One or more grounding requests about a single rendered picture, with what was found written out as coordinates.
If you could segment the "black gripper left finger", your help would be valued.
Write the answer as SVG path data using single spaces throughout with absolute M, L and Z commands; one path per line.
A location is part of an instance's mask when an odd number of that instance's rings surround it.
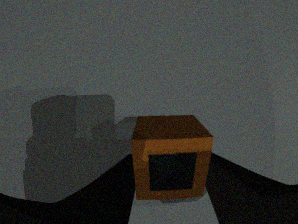
M 0 224 L 129 224 L 133 198 L 133 155 L 126 155 L 64 200 L 28 201 L 0 193 Z

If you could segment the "orange block with dark square face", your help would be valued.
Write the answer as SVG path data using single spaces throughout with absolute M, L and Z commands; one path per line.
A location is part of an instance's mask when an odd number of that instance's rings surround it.
M 213 136 L 194 116 L 138 117 L 132 137 L 136 200 L 202 197 Z

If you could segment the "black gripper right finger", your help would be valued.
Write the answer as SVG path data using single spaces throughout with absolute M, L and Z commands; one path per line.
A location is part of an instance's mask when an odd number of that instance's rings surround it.
M 212 153 L 206 189 L 220 224 L 298 224 L 298 185 L 257 175 Z

